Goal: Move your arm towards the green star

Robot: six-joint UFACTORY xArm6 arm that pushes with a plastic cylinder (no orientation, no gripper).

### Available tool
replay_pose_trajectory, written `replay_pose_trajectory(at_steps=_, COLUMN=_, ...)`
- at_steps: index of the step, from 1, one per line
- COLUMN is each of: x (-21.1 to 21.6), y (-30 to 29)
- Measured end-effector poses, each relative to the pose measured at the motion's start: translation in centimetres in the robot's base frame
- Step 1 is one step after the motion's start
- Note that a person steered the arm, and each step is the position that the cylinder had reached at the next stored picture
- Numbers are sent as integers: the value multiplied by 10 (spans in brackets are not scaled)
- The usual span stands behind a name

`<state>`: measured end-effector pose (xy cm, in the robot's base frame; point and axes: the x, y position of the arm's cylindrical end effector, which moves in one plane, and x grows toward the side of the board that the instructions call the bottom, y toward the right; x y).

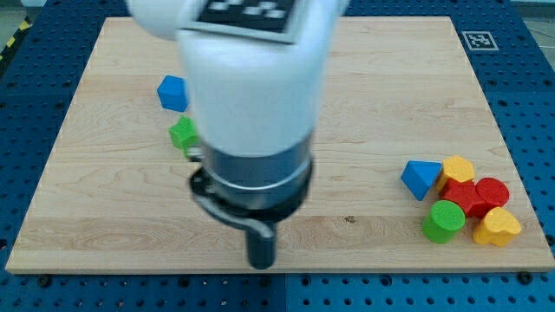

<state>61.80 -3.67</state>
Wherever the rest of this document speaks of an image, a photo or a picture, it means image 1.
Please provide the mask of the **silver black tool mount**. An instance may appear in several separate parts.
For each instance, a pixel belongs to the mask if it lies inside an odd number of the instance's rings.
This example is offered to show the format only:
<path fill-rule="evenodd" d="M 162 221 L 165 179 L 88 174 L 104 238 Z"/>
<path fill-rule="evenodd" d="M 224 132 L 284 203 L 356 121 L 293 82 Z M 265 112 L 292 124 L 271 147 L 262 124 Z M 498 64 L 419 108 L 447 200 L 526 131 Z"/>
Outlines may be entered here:
<path fill-rule="evenodd" d="M 275 237 L 275 224 L 304 202 L 310 188 L 312 135 L 266 156 L 233 156 L 204 146 L 190 178 L 193 198 L 213 218 L 254 237 Z"/>

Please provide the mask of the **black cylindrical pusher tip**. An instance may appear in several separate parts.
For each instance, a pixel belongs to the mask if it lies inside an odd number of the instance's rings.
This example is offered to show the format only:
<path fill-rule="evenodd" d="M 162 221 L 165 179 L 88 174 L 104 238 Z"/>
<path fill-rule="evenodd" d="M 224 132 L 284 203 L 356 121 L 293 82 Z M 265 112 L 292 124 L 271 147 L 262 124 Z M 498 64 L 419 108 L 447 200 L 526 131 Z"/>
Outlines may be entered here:
<path fill-rule="evenodd" d="M 269 224 L 269 234 L 247 231 L 246 248 L 249 264 L 257 270 L 270 268 L 276 258 L 276 225 Z"/>

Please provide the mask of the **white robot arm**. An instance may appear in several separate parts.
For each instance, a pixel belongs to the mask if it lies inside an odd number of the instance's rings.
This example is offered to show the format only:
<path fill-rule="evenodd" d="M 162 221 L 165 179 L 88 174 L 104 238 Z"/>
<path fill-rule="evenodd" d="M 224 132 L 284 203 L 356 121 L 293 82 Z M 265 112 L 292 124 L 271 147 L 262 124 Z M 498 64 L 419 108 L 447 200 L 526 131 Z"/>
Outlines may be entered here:
<path fill-rule="evenodd" d="M 276 226 L 304 201 L 323 70 L 346 0 L 128 0 L 144 30 L 174 41 L 199 136 L 193 198 L 273 265 Z"/>

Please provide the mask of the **fiducial marker on arm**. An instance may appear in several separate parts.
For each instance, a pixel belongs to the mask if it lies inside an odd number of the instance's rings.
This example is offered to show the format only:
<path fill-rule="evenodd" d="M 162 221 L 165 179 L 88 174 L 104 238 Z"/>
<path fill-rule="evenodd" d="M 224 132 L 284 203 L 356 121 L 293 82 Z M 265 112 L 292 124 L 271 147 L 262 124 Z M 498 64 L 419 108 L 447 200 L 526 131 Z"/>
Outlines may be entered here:
<path fill-rule="evenodd" d="M 294 44 L 307 0 L 205 0 L 180 18 L 182 29 Z"/>

